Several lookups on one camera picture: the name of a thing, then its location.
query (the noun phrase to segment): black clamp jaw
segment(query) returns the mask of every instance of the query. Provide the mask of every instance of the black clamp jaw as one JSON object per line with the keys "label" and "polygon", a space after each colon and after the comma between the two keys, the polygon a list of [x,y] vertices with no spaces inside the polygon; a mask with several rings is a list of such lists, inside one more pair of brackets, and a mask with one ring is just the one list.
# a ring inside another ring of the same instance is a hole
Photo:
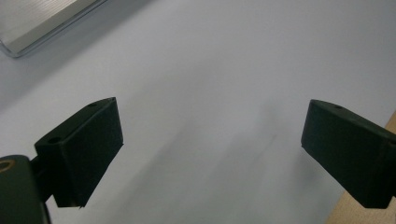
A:
{"label": "black clamp jaw", "polygon": [[45,201],[85,206],[123,145],[116,98],[97,101],[35,143],[37,157],[0,158],[0,223],[48,224]]}
{"label": "black clamp jaw", "polygon": [[396,195],[396,134],[311,100],[302,145],[365,208],[387,208]]}

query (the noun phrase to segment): gray surface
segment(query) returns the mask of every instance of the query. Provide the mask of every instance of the gray surface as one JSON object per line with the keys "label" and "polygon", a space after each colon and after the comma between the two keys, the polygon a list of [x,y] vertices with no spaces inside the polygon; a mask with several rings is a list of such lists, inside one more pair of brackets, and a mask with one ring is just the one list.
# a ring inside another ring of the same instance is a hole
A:
{"label": "gray surface", "polygon": [[44,48],[0,55],[1,154],[116,96],[125,146],[54,224],[323,223],[341,187],[300,147],[309,100],[396,108],[392,1],[107,1]]}

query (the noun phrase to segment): silver metal plate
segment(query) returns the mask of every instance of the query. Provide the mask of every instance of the silver metal plate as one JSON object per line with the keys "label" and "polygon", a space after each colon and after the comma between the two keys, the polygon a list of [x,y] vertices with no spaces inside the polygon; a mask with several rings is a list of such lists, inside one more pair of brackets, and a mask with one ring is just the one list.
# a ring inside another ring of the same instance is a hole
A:
{"label": "silver metal plate", "polygon": [[0,46],[18,57],[105,0],[0,0]]}

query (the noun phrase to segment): screw hole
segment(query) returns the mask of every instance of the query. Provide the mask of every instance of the screw hole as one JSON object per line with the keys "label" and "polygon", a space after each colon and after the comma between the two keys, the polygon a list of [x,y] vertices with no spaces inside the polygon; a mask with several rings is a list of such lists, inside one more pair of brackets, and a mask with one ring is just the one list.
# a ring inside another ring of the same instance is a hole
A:
{"label": "screw hole", "polygon": [[13,160],[0,161],[0,173],[9,170],[14,164]]}
{"label": "screw hole", "polygon": [[53,137],[49,140],[49,143],[55,144],[55,143],[58,143],[59,141],[61,141],[61,139],[62,139],[61,137]]}

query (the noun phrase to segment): white table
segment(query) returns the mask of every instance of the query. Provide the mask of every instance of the white table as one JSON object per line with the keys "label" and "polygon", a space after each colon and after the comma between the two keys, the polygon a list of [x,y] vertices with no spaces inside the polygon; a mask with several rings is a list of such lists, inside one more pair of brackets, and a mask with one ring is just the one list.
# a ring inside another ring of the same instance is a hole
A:
{"label": "white table", "polygon": [[390,1],[114,0],[14,60],[0,54],[0,156],[116,96],[124,147],[54,224],[323,223],[342,188],[301,148],[309,100],[385,125]]}

